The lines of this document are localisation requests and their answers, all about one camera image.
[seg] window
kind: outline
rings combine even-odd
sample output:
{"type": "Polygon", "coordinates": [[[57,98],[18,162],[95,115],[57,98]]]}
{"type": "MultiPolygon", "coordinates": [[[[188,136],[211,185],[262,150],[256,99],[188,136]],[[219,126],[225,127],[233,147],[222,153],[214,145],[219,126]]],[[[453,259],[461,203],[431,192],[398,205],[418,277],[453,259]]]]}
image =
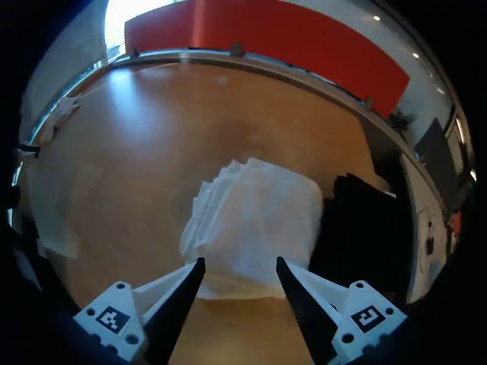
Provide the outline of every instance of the window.
{"type": "Polygon", "coordinates": [[[105,14],[105,44],[110,62],[125,54],[125,22],[175,0],[110,0],[105,14]]]}

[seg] white wall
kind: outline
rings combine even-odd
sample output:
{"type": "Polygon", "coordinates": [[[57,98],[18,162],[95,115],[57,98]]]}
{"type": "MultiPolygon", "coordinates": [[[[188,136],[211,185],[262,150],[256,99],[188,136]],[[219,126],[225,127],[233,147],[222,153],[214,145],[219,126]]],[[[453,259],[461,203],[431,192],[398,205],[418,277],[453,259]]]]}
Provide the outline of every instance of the white wall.
{"type": "Polygon", "coordinates": [[[391,19],[387,19],[388,16],[380,9],[370,12],[359,6],[359,1],[352,0],[285,1],[325,14],[354,29],[380,47],[408,74],[410,81],[398,103],[398,108],[404,114],[412,113],[417,116],[406,134],[408,142],[413,147],[435,117],[442,127],[447,125],[452,104],[448,96],[442,96],[436,90],[437,87],[444,90],[443,83],[439,81],[436,72],[427,70],[428,65],[424,57],[410,40],[403,39],[402,35],[385,26],[385,21],[389,20],[391,23],[391,19]],[[374,15],[380,16],[380,21],[374,20],[374,15]],[[418,53],[420,58],[413,57],[413,52],[418,53]]]}
{"type": "Polygon", "coordinates": [[[34,70],[22,100],[21,138],[42,110],[76,75],[106,56],[103,24],[108,0],[93,0],[52,43],[34,70]]]}

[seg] screw hole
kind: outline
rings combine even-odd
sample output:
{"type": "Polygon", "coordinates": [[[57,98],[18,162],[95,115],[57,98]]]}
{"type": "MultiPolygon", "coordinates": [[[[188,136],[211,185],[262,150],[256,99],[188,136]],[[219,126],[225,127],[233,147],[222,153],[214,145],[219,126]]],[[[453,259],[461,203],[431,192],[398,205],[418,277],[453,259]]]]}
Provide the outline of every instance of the screw hole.
{"type": "Polygon", "coordinates": [[[342,341],[346,344],[351,343],[353,340],[354,340],[354,335],[352,335],[351,333],[347,333],[342,337],[342,341]]]}
{"type": "Polygon", "coordinates": [[[139,338],[133,333],[128,334],[127,337],[125,337],[125,340],[131,345],[135,345],[139,342],[139,338]]]}
{"type": "Polygon", "coordinates": [[[110,351],[111,353],[114,353],[115,355],[118,354],[118,350],[114,345],[108,345],[107,349],[108,349],[108,351],[110,351]]]}

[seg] black object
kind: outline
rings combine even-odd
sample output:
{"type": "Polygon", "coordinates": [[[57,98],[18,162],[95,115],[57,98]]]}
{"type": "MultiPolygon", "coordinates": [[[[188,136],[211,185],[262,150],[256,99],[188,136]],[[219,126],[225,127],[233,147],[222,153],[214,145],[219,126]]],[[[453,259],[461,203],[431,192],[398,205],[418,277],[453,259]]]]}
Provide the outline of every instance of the black object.
{"type": "Polygon", "coordinates": [[[435,182],[446,209],[451,211],[458,200],[457,174],[448,141],[437,118],[416,144],[415,150],[435,182]]]}
{"type": "Polygon", "coordinates": [[[23,142],[20,142],[18,144],[17,148],[21,151],[24,151],[24,152],[35,152],[35,155],[34,155],[35,158],[39,157],[39,152],[41,151],[40,146],[29,145],[29,144],[25,144],[23,142]]]}
{"type": "Polygon", "coordinates": [[[144,326],[149,340],[144,358],[150,364],[166,364],[169,361],[205,270],[205,259],[200,257],[184,282],[144,326]]]}
{"type": "Polygon", "coordinates": [[[309,271],[344,287],[365,280],[381,293],[406,292],[410,208],[352,174],[337,177],[334,195],[324,202],[309,271]]]}
{"type": "Polygon", "coordinates": [[[232,44],[232,48],[230,49],[230,55],[232,57],[243,57],[243,56],[245,56],[244,47],[243,47],[242,43],[235,42],[234,44],[232,44]]]}
{"type": "Polygon", "coordinates": [[[129,55],[130,58],[138,58],[139,56],[140,56],[140,53],[135,48],[132,49],[132,52],[130,52],[130,55],[129,55]]]}
{"type": "Polygon", "coordinates": [[[426,240],[426,254],[431,255],[433,253],[433,249],[435,247],[435,238],[428,237],[426,240]]]}
{"type": "Polygon", "coordinates": [[[2,209],[17,208],[20,202],[20,186],[9,186],[6,188],[6,199],[3,200],[2,209]]]}
{"type": "Polygon", "coordinates": [[[308,351],[315,364],[326,364],[337,352],[331,340],[337,325],[291,273],[286,261],[278,257],[276,271],[287,300],[293,308],[308,351]]]}

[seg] wall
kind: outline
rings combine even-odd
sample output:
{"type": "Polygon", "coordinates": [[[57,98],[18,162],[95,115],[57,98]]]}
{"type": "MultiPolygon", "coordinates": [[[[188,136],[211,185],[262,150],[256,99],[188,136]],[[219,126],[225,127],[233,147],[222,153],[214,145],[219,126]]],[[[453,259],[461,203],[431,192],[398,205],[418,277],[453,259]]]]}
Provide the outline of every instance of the wall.
{"type": "Polygon", "coordinates": [[[127,52],[200,47],[231,49],[281,60],[315,72],[387,117],[408,83],[383,50],[350,27],[278,0],[188,0],[125,23],[127,52]]]}
{"type": "Polygon", "coordinates": [[[425,59],[413,57],[419,51],[412,41],[405,39],[400,30],[394,31],[387,24],[388,16],[379,8],[365,9],[363,1],[348,0],[286,0],[308,9],[326,14],[354,29],[391,57],[410,77],[407,88],[398,102],[404,114],[415,114],[417,119],[410,125],[406,138],[415,146],[436,117],[445,128],[450,114],[451,100],[442,96],[437,87],[444,90],[434,70],[428,70],[425,59]],[[380,21],[373,19],[380,16],[380,21]]]}
{"type": "Polygon", "coordinates": [[[103,25],[107,3],[108,0],[93,0],[44,54],[23,95],[21,138],[30,133],[46,105],[66,84],[105,57],[103,25]]]}

